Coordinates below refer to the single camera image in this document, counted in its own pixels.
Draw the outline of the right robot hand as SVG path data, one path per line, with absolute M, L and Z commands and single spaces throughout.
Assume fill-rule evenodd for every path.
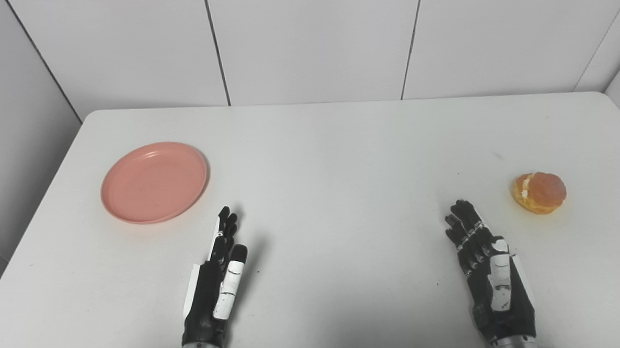
M 511 337 L 537 336 L 535 307 L 518 271 L 516 256 L 502 236 L 495 236 L 469 201 L 450 206 L 445 235 L 473 298 L 475 326 L 489 344 Z

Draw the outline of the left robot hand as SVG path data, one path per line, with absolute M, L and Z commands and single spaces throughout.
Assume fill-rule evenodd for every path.
M 222 348 L 248 257 L 248 248 L 234 239 L 237 222 L 237 213 L 228 206 L 217 215 L 210 253 L 199 265 L 182 346 L 210 344 Z

